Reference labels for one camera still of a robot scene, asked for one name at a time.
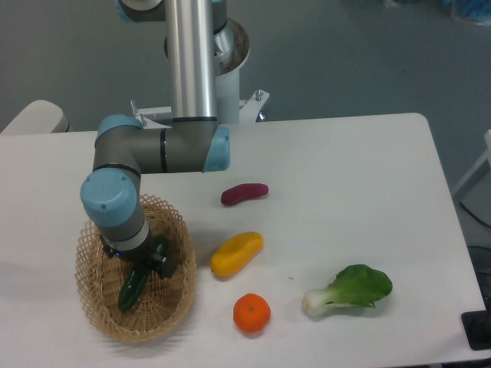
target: toy orange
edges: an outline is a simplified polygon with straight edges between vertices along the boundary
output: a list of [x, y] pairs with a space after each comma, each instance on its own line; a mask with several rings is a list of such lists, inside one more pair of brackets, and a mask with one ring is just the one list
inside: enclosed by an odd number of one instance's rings
[[233, 320], [246, 333], [262, 330], [271, 318], [268, 303], [256, 294], [246, 294], [233, 307]]

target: woven basket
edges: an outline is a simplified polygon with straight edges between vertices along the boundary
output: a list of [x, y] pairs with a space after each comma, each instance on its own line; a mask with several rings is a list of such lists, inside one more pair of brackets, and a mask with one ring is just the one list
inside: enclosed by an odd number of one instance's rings
[[194, 249], [182, 216], [154, 196], [142, 195], [140, 203], [152, 232], [169, 239], [170, 257], [177, 269], [163, 280], [152, 272], [130, 311], [121, 312], [117, 304], [133, 265], [104, 254], [100, 232], [92, 221], [85, 224], [77, 247], [75, 277], [85, 315], [104, 335], [125, 343], [144, 342], [169, 332], [188, 311], [196, 286]]

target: metal bracket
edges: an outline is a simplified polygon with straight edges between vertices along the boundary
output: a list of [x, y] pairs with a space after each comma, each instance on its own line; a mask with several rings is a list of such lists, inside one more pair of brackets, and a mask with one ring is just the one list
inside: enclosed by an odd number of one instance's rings
[[[257, 90], [249, 100], [239, 101], [239, 123], [256, 123], [265, 120], [262, 108], [269, 99], [269, 93]], [[151, 107], [138, 109], [134, 100], [130, 100], [133, 116], [143, 124], [145, 129], [170, 128], [160, 121], [172, 121], [172, 110], [167, 107]]]

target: silver metal tube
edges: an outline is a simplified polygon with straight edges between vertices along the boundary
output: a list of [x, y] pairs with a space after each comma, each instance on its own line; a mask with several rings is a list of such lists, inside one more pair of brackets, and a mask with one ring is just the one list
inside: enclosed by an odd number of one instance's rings
[[211, 0], [166, 0], [173, 117], [216, 117]]

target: green cucumber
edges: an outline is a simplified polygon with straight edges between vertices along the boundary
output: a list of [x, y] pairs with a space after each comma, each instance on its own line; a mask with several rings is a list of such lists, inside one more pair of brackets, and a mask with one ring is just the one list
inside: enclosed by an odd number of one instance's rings
[[[153, 238], [151, 248], [158, 255], [165, 256], [168, 247], [169, 241], [164, 235], [157, 235]], [[135, 263], [130, 276], [121, 288], [118, 307], [122, 312], [128, 312], [138, 301], [151, 273], [152, 268], [145, 261]]]

